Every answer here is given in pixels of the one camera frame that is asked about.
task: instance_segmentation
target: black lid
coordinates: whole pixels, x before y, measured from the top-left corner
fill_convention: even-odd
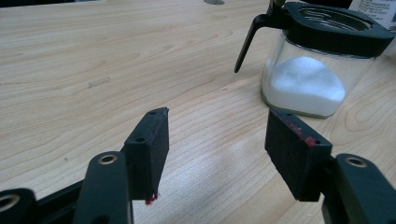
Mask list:
[[[372,58],[381,55],[394,37],[356,11],[295,2],[284,7],[291,16],[284,35],[304,48]]]

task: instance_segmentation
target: jar handle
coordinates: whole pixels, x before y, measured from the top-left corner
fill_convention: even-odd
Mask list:
[[[271,0],[267,14],[261,14],[254,18],[247,33],[244,47],[242,47],[238,60],[236,61],[235,69],[233,70],[235,73],[237,73],[241,68],[242,62],[244,61],[248,52],[250,43],[253,40],[257,30],[262,27],[271,27],[283,30],[288,28],[291,17],[289,13],[287,13],[286,9],[282,8],[284,3],[285,1],[283,0]]]

